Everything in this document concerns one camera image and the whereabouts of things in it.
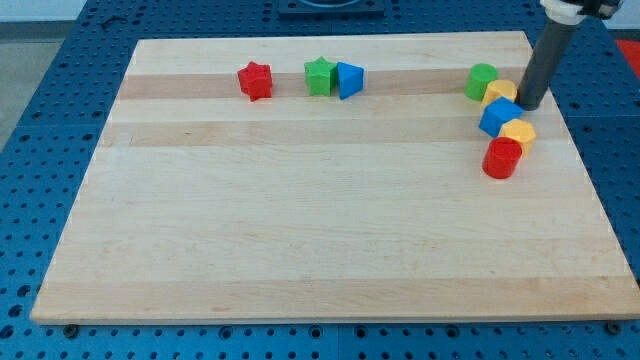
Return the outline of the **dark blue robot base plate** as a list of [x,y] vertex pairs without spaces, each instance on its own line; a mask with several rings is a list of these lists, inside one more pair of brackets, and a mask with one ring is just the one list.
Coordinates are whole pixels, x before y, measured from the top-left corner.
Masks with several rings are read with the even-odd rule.
[[277,0],[280,17],[374,15],[385,12],[384,0]]

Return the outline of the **white and black rod mount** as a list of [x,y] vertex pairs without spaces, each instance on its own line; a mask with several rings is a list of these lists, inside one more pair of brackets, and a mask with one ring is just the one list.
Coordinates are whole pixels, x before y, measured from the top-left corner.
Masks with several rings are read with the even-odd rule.
[[609,20],[623,0],[540,0],[547,17],[563,25],[578,25],[586,17]]

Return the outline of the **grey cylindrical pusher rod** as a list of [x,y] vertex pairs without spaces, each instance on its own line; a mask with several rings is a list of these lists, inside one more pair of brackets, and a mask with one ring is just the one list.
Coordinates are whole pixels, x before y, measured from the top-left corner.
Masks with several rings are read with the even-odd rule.
[[547,20],[518,86],[516,104],[522,109],[533,111],[540,106],[577,28]]

